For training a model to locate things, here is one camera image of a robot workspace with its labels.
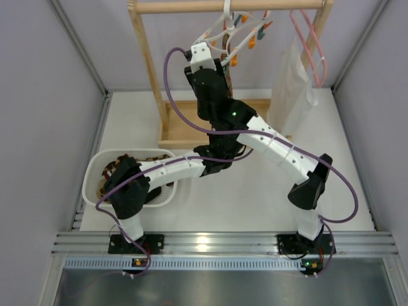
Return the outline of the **white clip sock hanger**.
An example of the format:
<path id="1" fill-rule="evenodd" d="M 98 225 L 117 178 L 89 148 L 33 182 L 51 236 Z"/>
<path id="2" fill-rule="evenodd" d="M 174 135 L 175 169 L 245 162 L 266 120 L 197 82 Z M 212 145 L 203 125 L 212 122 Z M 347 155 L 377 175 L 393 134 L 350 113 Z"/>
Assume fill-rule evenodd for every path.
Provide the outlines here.
<path id="1" fill-rule="evenodd" d="M 256 42 L 265 36 L 265 29 L 272 24 L 271 11 L 266 10 L 262 17 L 255 17 L 251 11 L 232 11 L 230 1 L 224 2 L 221 16 L 201 34 L 192 45 L 206 42 L 213 54 L 219 54 L 221 66 L 228 62 L 237 65 L 237 55 L 241 49 L 252 49 Z M 229 34 L 227 44 L 230 51 L 222 49 L 222 37 Z"/>

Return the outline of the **black yellow checkered sock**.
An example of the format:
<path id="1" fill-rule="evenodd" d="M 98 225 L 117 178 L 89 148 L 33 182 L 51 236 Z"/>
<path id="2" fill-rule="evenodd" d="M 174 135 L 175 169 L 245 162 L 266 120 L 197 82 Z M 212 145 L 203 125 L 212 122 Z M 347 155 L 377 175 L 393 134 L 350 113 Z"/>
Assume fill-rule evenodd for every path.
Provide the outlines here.
<path id="1" fill-rule="evenodd" d="M 123 154 L 123 155 L 119 156 L 116 160 L 112 161 L 111 163 L 108 163 L 108 164 L 105 166 L 105 168 L 104 168 L 104 170 L 103 170 L 103 172 L 102 172 L 102 176 L 105 176 L 105 175 L 107 175 L 107 174 L 112 174 L 112 173 L 115 171 L 115 169 L 117 168 L 117 166 L 119 165 L 119 163 L 120 163 L 123 159 L 128 158 L 128 157 L 130 157 L 129 154 Z M 135 160 L 136 162 L 142 162 L 142 161 L 158 161 L 158 160 L 162 160 L 162 159 L 167 159 L 167 158 L 169 158 L 169 157 L 170 157 L 170 156 L 169 156 L 168 154 L 162 154 L 162 155 L 159 155 L 159 156 L 147 157 L 147 158 L 145 158 L 145 159 L 134 157 L 134 160 Z"/>

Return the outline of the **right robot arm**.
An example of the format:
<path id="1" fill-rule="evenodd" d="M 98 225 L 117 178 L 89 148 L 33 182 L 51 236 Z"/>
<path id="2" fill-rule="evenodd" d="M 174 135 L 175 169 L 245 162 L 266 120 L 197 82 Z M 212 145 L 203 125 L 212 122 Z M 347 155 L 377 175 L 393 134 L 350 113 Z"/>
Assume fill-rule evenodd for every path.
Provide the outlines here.
<path id="1" fill-rule="evenodd" d="M 228 96 L 219 61 L 215 61 L 215 69 L 200 67 L 193 71 L 186 67 L 184 74 L 197 99 L 198 117 L 212 127 L 208 144 L 194 148 L 195 153 L 206 158 L 204 175 L 229 168 L 244 146 L 264 155 L 294 182 L 288 200 L 295 207 L 299 248 L 304 252 L 318 248 L 323 224 L 318 217 L 317 201 L 324 193 L 332 158 L 323 154 L 316 161 L 297 152 L 291 144 L 281 143 L 281 135 L 255 109 Z"/>

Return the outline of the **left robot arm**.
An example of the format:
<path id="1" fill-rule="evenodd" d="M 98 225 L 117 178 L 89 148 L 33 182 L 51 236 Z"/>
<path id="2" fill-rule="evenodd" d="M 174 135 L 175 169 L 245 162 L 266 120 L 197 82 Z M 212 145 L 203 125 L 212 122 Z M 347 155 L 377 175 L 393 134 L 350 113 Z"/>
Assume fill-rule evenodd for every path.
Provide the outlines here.
<path id="1" fill-rule="evenodd" d="M 219 173 L 229 168 L 244 148 L 236 136 L 211 136 L 208 145 L 197 146 L 181 156 L 156 161 L 122 158 L 103 188 L 126 241 L 137 241 L 143 236 L 140 212 L 158 188 Z"/>

